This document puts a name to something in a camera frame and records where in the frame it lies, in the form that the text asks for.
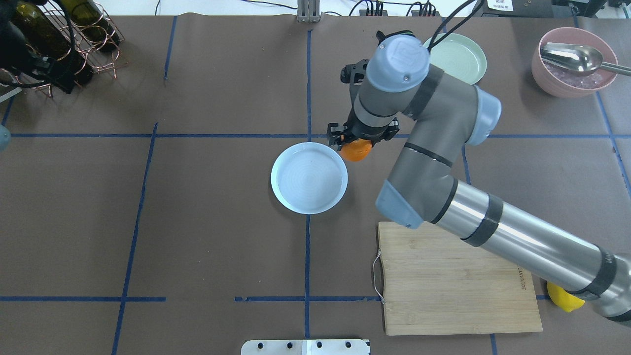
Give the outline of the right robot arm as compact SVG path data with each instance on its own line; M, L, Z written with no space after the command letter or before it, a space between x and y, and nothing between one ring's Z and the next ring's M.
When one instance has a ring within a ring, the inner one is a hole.
M341 70L351 109L344 124L328 125L327 137L338 151L358 140L374 146L397 134L397 114L414 120L377 196L381 214L410 229L435 224L562 287L602 317L629 326L628 256L582 240L452 176L460 149L484 142L498 124L499 99L432 65L430 52L411 31L378 31L376 37L372 58Z

